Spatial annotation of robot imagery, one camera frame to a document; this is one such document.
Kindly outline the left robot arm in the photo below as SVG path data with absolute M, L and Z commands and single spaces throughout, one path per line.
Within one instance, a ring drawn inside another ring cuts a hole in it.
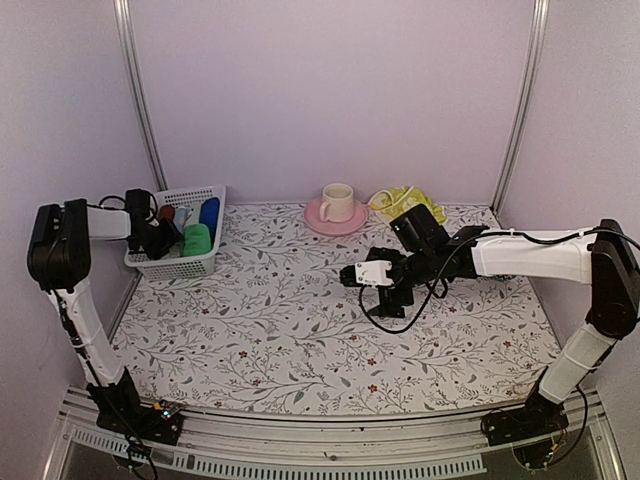
M 93 205 L 84 198 L 39 207 L 27 268 L 56 310 L 94 402 L 110 406 L 111 419 L 126 433 L 138 434 L 148 426 L 149 415 L 99 318 L 90 284 L 91 242 L 124 240 L 130 250 L 159 260 L 181 234 L 172 221 L 157 217 L 151 192 L 131 189 L 120 200 L 120 208 Z

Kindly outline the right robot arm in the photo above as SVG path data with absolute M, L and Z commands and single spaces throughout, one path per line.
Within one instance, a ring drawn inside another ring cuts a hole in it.
M 495 286 L 470 300 L 471 316 L 486 328 L 496 328 L 504 345 L 493 350 L 482 342 L 457 347 L 447 363 L 454 374 L 482 370 L 495 385 L 464 387 L 462 396 L 489 404 L 525 397 L 530 387 L 535 400 L 518 412 L 516 421 L 527 436 L 537 436 L 552 424 L 554 405 L 566 400 L 589 374 L 596 376 L 606 396 L 612 396 L 622 382 L 606 378 L 614 371 L 604 363 L 639 323 L 638 243 L 611 219 L 596 227 L 565 231 L 465 225 L 454 234 L 446 230 L 446 223 L 442 214 L 423 204 L 391 221 L 403 249 L 373 248 L 355 267 L 357 284 L 374 287 L 379 294 L 378 305 L 366 312 L 366 318 L 377 325 L 382 318 L 404 317 L 416 287 L 425 287 L 428 298 L 441 299 L 457 279 L 504 278 L 506 287 Z M 591 289 L 584 323 L 547 363 L 540 361 L 536 339 L 516 339 L 500 319 L 484 317 L 505 313 L 508 301 L 524 307 L 515 288 L 535 280 L 568 281 Z

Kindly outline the green microfibre towel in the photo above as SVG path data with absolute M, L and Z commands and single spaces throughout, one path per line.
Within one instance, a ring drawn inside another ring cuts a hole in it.
M 211 238 L 206 226 L 198 223 L 185 227 L 181 252 L 183 257 L 206 255 L 211 249 Z

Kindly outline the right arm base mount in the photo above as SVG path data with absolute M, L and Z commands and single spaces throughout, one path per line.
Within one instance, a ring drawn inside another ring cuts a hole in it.
M 490 446 L 519 442 L 568 427 L 562 403 L 555 404 L 535 393 L 523 406 L 495 409 L 481 418 L 480 428 Z

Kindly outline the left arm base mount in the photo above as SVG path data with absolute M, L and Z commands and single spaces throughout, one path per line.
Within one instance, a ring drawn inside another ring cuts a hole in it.
M 106 398 L 96 404 L 99 409 L 97 425 L 102 429 L 134 439 L 171 446 L 178 444 L 184 421 L 178 406 L 165 401 L 153 406 L 126 405 L 123 401 Z

